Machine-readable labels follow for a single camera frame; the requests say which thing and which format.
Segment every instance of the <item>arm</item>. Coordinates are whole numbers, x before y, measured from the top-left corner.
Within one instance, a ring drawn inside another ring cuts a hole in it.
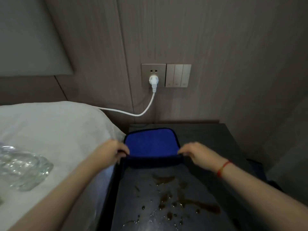
[[[9,231],[59,230],[76,199],[102,169],[129,154],[126,145],[108,140],[99,146],[43,200],[26,213]]]
[[[179,154],[214,173],[228,160],[200,143],[185,144]],[[221,177],[241,195],[273,230],[308,230],[308,208],[288,195],[241,170],[226,165]]]

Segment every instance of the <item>bed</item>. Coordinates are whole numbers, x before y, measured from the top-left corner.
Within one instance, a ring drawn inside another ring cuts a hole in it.
[[[0,179],[1,230],[9,229],[55,188],[99,144],[125,134],[90,105],[74,102],[0,106],[0,141],[42,155],[54,164],[44,182],[29,192],[11,189]],[[99,173],[81,194],[61,230],[95,230],[113,166]]]

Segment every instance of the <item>red string bracelet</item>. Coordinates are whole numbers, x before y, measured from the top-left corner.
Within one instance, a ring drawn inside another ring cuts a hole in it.
[[[222,170],[223,170],[224,167],[225,167],[227,164],[229,164],[229,163],[231,163],[231,162],[230,162],[230,161],[227,161],[227,162],[224,163],[224,165],[217,171],[217,176],[218,176],[218,177],[221,177]]]

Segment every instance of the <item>forearm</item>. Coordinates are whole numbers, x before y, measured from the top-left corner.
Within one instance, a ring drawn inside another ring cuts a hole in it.
[[[10,231],[54,231],[60,229],[74,202],[96,175],[88,159],[43,200],[22,217]]]
[[[233,164],[221,175],[274,230],[308,230],[308,208],[303,204]]]

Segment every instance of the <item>power outlet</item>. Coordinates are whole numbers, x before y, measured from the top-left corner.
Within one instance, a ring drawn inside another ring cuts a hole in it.
[[[157,87],[165,87],[166,64],[141,64],[141,72],[142,85],[144,87],[150,87],[149,78],[152,74],[158,77],[159,81]]]

